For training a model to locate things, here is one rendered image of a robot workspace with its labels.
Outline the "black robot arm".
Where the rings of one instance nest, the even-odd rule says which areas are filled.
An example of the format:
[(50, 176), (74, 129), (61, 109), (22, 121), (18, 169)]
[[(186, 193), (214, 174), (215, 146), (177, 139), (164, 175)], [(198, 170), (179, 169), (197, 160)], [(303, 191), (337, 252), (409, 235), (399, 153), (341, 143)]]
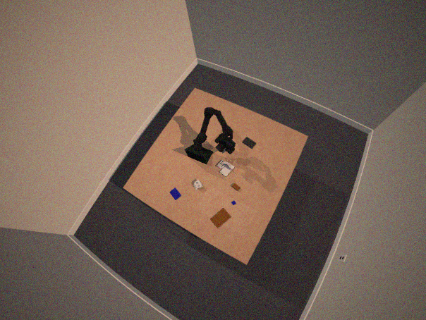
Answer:
[[(223, 152), (223, 150), (225, 149), (225, 146), (223, 144), (225, 144), (230, 150), (232, 150), (236, 146), (236, 143), (232, 140), (233, 139), (233, 130), (227, 124), (227, 122), (224, 120), (224, 117), (222, 116), (221, 111), (218, 111), (218, 110), (216, 110), (212, 107), (207, 107), (204, 110), (205, 118), (203, 120), (200, 133), (193, 140), (194, 145), (193, 145), (192, 148), (197, 150), (197, 151), (201, 150), (202, 143), (205, 142), (205, 140), (207, 140), (207, 136), (206, 136), (207, 126), (209, 124), (210, 118), (213, 115), (215, 115), (217, 117), (218, 121), (220, 122), (220, 124), (222, 126), (222, 131), (223, 131), (223, 133), (221, 133), (219, 135), (220, 138), (221, 138), (221, 143), (216, 146), (216, 149), (219, 152)], [(230, 137), (228, 137), (228, 136), (230, 136)]]

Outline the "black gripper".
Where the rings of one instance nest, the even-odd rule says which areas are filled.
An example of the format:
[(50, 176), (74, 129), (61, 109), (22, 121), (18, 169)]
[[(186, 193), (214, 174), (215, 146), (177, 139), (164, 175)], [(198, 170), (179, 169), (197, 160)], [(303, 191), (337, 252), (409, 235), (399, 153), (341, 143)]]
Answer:
[[(215, 139), (215, 142), (218, 144), (218, 142), (219, 142), (219, 144), (221, 143), (221, 138), (220, 138), (220, 136), (218, 136), (216, 139)], [(222, 143), (223, 144), (223, 143)], [(235, 151), (235, 148), (233, 148), (232, 150), (230, 150), (225, 144), (223, 144), (224, 146), (225, 146), (225, 151), (227, 151), (229, 154), (232, 154), (234, 151)]]

